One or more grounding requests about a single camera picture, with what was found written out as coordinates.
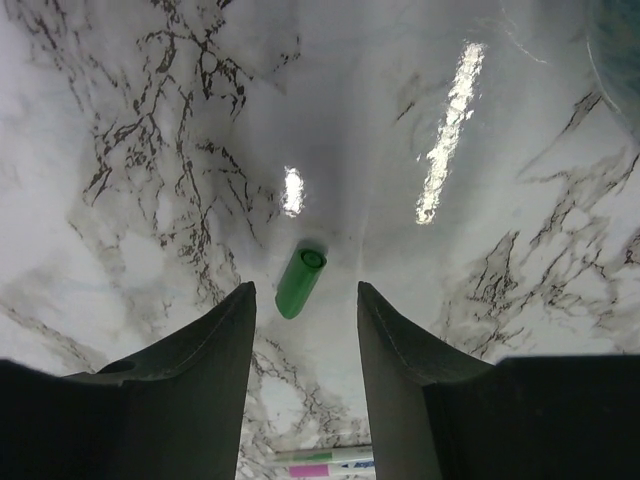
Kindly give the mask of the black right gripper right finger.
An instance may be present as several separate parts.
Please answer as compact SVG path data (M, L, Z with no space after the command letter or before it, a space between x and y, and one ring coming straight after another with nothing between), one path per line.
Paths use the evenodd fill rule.
M474 358L360 283L357 327L380 479L635 479L635 355Z

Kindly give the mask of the green pen cap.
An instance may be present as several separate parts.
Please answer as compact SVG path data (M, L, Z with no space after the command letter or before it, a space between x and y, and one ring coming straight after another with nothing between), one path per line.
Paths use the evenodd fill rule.
M300 248L293 253L275 295L277 310L285 319L300 314L326 264L326 256L321 251Z

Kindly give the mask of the white marker with pink tip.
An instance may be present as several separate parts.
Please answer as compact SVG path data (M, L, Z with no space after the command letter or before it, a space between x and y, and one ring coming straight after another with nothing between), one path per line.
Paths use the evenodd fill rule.
M296 465L287 468L292 478L321 478L375 473L374 461Z

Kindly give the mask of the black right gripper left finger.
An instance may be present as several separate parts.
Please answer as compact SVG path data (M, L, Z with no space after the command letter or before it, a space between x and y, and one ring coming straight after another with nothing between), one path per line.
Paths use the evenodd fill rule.
M1 364L5 479L231 479L256 325L247 282L100 371Z

